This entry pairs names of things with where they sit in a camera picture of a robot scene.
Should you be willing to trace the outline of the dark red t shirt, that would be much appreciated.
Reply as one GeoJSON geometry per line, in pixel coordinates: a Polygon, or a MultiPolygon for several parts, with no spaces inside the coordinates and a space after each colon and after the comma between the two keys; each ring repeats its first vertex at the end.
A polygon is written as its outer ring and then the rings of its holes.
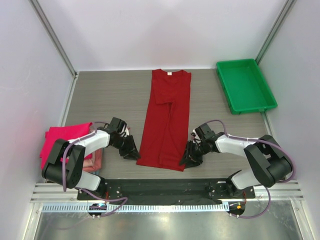
{"type": "Polygon", "coordinates": [[[185,70],[152,71],[137,165],[184,171],[188,142],[192,74],[185,70]]]}

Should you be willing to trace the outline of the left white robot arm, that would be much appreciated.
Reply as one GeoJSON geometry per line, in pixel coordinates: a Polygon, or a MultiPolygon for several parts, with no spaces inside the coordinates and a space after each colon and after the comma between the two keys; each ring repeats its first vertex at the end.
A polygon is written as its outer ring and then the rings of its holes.
{"type": "Polygon", "coordinates": [[[41,175],[44,179],[61,185],[63,191],[77,189],[100,200],[107,194],[106,180],[84,171],[83,163],[87,155],[109,146],[117,149],[124,159],[136,161],[141,157],[127,123],[113,117],[109,123],[87,135],[69,140],[57,139],[41,175]]]}

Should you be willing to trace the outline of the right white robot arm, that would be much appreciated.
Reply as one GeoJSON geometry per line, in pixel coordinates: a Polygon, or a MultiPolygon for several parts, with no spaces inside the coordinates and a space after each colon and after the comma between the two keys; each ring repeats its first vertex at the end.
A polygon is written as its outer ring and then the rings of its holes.
{"type": "Polygon", "coordinates": [[[262,185],[270,188],[276,183],[289,181],[295,175],[295,166],[289,155],[278,145],[271,135],[260,138],[240,137],[226,131],[214,132],[207,122],[191,133],[180,165],[186,168],[203,163],[208,153],[232,154],[247,159],[250,168],[239,170],[225,180],[226,194],[237,198],[244,189],[262,185]]]}

